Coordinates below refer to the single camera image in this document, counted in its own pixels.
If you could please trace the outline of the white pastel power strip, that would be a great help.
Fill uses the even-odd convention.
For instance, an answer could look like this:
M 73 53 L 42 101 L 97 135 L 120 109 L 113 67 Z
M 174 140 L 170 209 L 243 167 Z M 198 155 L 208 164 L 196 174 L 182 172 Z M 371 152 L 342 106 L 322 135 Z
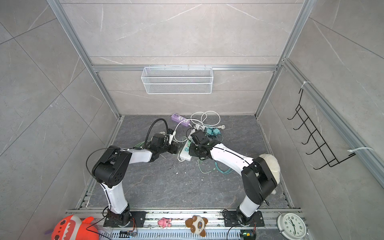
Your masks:
M 192 156 L 189 154 L 190 145 L 191 145 L 191 142 L 186 141 L 185 145 L 181 149 L 181 152 L 179 153 L 179 156 L 178 156 L 178 160 L 180 162 L 190 161 L 192 159 Z

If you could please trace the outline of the teal charger plug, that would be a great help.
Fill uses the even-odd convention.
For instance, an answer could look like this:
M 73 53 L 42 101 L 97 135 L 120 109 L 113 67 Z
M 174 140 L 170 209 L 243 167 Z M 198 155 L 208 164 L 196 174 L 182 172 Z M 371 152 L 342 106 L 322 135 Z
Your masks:
M 221 131 L 218 128 L 206 128 L 206 134 L 208 136 L 217 136 L 221 134 Z

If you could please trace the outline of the purple power strip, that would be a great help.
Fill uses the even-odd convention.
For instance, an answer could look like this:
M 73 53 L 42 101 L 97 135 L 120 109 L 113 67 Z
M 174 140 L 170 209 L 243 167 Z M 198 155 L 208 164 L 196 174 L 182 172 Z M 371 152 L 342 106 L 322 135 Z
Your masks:
M 181 125 L 183 125 L 185 127 L 188 127 L 188 126 L 191 125 L 190 124 L 190 122 L 191 122 L 190 119 L 187 119 L 187 118 L 185 118 L 185 117 L 183 117 L 181 115 L 178 115 L 178 114 L 171 115 L 171 120 L 176 122 L 176 123 L 178 123 L 178 124 L 181 124 Z

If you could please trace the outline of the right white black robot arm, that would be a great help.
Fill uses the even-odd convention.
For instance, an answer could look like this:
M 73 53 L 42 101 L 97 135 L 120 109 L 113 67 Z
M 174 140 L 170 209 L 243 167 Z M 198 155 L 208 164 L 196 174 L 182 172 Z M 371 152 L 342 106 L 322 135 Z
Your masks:
M 246 196 L 236 210 L 236 220 L 239 225 L 248 225 L 281 182 L 278 160 L 270 154 L 261 154 L 255 159 L 246 157 L 210 139 L 202 130 L 192 133 L 191 138 L 190 156 L 220 162 L 242 177 Z

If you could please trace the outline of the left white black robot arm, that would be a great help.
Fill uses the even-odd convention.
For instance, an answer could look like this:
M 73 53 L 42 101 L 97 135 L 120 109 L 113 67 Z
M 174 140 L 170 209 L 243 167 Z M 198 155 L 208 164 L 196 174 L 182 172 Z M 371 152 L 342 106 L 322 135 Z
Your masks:
M 176 154 L 180 146 L 173 140 L 174 134 L 165 119 L 156 119 L 141 145 L 130 149 L 117 146 L 103 148 L 104 153 L 93 168 L 87 169 L 104 190 L 108 201 L 106 218 L 113 225 L 125 227 L 133 223 L 122 185 L 129 165 L 152 163 L 163 153 Z

